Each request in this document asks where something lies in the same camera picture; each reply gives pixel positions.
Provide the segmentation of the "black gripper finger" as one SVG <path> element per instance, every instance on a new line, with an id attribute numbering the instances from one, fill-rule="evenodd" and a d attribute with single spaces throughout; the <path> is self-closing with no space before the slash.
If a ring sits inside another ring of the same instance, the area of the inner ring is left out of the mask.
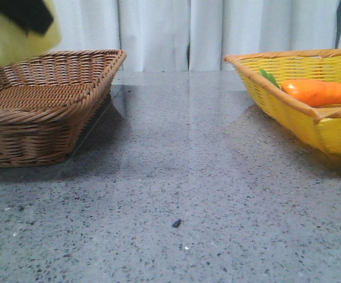
<path id="1" fill-rule="evenodd" d="M 15 22 L 25 32 L 44 35 L 54 16 L 44 1 L 0 1 L 0 14 Z"/>

